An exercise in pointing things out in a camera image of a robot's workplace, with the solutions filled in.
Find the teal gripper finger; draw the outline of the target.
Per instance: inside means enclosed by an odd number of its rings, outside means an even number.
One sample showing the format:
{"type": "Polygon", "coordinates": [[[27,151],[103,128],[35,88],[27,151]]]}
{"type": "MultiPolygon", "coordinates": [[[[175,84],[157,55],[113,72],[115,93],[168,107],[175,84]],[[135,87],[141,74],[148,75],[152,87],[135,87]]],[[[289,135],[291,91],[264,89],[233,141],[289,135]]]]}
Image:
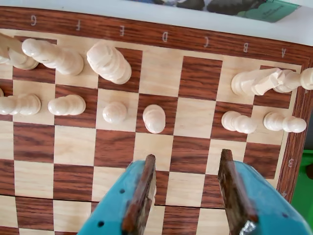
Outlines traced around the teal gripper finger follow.
{"type": "Polygon", "coordinates": [[[156,158],[132,162],[98,203],[79,235],[144,234],[156,194],[156,158]]]}
{"type": "Polygon", "coordinates": [[[231,235],[308,235],[293,206],[252,166],[221,151],[218,180],[231,235]]]}

